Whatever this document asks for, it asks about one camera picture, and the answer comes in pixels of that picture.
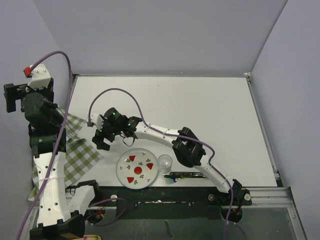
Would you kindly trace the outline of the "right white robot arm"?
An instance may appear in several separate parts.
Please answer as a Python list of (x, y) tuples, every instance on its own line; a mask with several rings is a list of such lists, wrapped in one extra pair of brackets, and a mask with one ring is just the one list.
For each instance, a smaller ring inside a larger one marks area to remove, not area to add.
[(124, 135), (135, 140), (149, 140), (171, 148), (177, 161), (187, 167), (195, 168), (208, 178), (219, 192), (223, 200), (230, 205), (248, 200), (249, 191), (245, 190), (239, 181), (228, 177), (212, 164), (212, 156), (207, 156), (206, 143), (200, 141), (187, 127), (169, 129), (153, 126), (142, 116), (127, 117), (119, 113), (114, 107), (105, 114), (88, 113), (87, 125), (95, 127), (92, 142), (99, 150), (109, 151), (110, 144), (116, 136)]

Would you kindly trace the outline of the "white plate with strawberries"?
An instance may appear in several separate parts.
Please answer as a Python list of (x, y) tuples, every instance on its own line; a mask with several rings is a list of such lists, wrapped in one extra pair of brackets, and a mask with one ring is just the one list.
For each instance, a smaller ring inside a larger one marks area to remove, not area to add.
[(121, 155), (116, 164), (116, 176), (126, 188), (140, 190), (151, 185), (158, 176), (155, 155), (144, 148), (133, 148)]

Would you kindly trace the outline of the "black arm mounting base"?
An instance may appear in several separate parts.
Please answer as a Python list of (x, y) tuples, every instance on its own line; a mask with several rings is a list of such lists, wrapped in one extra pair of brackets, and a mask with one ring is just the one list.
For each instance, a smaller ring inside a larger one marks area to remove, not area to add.
[(251, 206), (249, 190), (235, 189), (234, 196), (215, 187), (147, 187), (133, 190), (120, 186), (102, 186), (90, 202), (85, 216), (94, 223), (103, 217), (122, 220), (184, 220), (228, 217), (239, 221), (242, 208)]

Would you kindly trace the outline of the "yellow rimmed tray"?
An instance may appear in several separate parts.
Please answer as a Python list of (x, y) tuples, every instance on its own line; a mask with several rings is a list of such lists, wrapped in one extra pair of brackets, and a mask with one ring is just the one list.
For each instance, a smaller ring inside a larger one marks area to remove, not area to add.
[(82, 240), (101, 240), (99, 235), (84, 235)]

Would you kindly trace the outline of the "iridescent rainbow fork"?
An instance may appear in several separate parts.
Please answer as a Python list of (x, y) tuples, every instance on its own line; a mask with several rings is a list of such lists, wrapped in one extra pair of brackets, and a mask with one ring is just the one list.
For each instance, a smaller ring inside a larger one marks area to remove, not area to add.
[(171, 185), (177, 183), (179, 180), (182, 179), (194, 179), (197, 176), (183, 176), (183, 175), (164, 175), (164, 182), (166, 185)]

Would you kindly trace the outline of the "green white checkered tablecloth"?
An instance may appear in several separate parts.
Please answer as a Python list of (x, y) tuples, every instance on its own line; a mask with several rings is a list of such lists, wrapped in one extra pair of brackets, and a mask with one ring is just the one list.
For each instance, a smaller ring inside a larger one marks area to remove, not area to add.
[(85, 138), (79, 137), (86, 121), (68, 114), (66, 120), (66, 160), (64, 162), (64, 186), (74, 185), (104, 157)]

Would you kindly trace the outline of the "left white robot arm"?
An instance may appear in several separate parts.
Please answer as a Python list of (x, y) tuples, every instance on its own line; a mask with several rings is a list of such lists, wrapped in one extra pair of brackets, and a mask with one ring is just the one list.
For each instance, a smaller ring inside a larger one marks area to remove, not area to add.
[(29, 145), (38, 174), (39, 204), (36, 226), (29, 231), (31, 240), (75, 240), (85, 235), (85, 213), (88, 205), (100, 203), (102, 193), (96, 181), (86, 181), (71, 202), (65, 193), (64, 165), (67, 152), (66, 119), (53, 102), (53, 79), (45, 86), (5, 84), (6, 110), (16, 111), (16, 101), (28, 124)]

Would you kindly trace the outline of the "silver fork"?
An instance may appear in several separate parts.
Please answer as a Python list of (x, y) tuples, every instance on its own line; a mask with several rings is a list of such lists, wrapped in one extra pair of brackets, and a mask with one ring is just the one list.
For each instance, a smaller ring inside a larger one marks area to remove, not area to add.
[(172, 171), (169, 173), (174, 178), (206, 178), (201, 172), (190, 172), (190, 171)]

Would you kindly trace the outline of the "clear drinking glass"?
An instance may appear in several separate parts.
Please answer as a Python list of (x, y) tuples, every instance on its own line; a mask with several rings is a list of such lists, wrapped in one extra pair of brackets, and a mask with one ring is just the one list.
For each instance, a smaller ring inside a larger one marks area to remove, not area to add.
[(172, 169), (173, 160), (170, 155), (162, 154), (157, 159), (158, 171), (162, 175), (167, 175)]

